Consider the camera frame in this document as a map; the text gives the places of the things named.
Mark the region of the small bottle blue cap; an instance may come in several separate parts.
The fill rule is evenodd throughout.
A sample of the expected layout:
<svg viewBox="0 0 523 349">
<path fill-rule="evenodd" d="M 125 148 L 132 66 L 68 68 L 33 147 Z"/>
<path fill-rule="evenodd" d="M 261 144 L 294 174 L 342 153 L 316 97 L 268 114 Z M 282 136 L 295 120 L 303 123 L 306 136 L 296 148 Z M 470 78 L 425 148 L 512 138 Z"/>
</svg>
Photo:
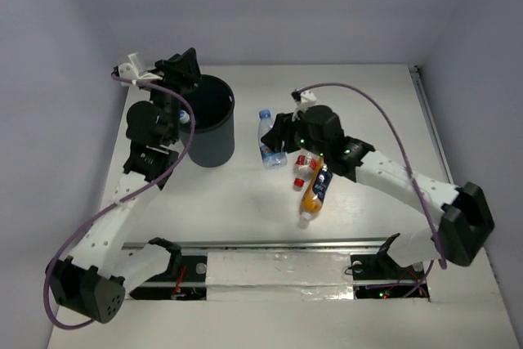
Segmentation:
<svg viewBox="0 0 523 349">
<path fill-rule="evenodd" d="M 275 141 L 271 134 L 275 121 L 268 109 L 260 110 L 258 113 L 259 124 L 257 131 L 258 147 L 261 160 L 265 169 L 278 169 L 287 165 L 287 156 L 275 147 Z"/>
</svg>

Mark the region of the crushed bottle red cap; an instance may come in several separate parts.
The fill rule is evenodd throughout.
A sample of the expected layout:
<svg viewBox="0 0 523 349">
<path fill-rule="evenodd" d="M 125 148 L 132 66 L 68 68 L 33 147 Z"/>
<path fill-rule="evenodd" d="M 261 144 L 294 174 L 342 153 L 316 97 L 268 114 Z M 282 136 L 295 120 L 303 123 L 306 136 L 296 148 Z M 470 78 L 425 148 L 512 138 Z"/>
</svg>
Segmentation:
<svg viewBox="0 0 523 349">
<path fill-rule="evenodd" d="M 322 162 L 322 156 L 302 150 L 294 164 L 293 188 L 295 190 L 301 190 L 303 186 L 312 179 Z"/>
</svg>

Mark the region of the orange juice bottle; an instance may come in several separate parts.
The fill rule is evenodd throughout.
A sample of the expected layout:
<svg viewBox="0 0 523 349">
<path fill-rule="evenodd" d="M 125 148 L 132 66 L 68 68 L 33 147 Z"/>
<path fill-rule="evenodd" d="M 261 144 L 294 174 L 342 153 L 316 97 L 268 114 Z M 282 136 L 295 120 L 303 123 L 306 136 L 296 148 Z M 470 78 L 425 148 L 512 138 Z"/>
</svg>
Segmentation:
<svg viewBox="0 0 523 349">
<path fill-rule="evenodd" d="M 320 157 L 311 181 L 302 196 L 299 207 L 301 221 L 309 222 L 318 217 L 324 206 L 324 200 L 332 179 L 332 171 L 324 162 L 324 158 Z"/>
</svg>

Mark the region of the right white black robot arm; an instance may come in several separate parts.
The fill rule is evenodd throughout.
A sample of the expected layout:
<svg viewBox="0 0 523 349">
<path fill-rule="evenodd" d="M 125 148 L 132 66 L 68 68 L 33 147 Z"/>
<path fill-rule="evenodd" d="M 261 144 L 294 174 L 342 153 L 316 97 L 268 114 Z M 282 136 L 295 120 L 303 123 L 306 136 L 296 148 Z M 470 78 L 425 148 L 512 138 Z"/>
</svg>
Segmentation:
<svg viewBox="0 0 523 349">
<path fill-rule="evenodd" d="M 478 185 L 455 186 L 414 173 L 369 143 L 345 135 L 339 117 L 326 105 L 298 115 L 278 114 L 261 142 L 275 152 L 307 150 L 323 158 L 334 174 L 430 215 L 426 230 L 391 235 L 375 255 L 363 260 L 364 273 L 393 278 L 414 263 L 436 259 L 470 266 L 494 229 Z"/>
</svg>

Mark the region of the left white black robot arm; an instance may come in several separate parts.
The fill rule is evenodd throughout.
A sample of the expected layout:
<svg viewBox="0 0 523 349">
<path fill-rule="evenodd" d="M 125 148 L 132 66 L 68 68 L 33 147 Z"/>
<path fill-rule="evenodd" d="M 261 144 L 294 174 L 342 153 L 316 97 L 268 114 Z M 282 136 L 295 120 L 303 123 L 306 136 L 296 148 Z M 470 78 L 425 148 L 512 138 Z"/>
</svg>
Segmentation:
<svg viewBox="0 0 523 349">
<path fill-rule="evenodd" d="M 119 255 L 133 227 L 158 196 L 193 143 L 182 152 L 173 149 L 179 139 L 180 117 L 186 114 L 190 137 L 195 115 L 185 98 L 201 84 L 196 50 L 191 47 L 145 69 L 136 53 L 114 68 L 111 77 L 124 87 L 149 92 L 145 101 L 132 104 L 126 113 L 129 156 L 110 204 L 83 223 L 59 248 L 45 270 L 42 289 L 47 318 L 59 329 L 76 329 L 60 322 L 51 303 L 75 311 L 93 322 L 106 324 L 123 300 L 147 280 L 158 275 L 170 280 L 181 269 L 181 248 L 166 239 L 153 238 L 133 254 Z"/>
</svg>

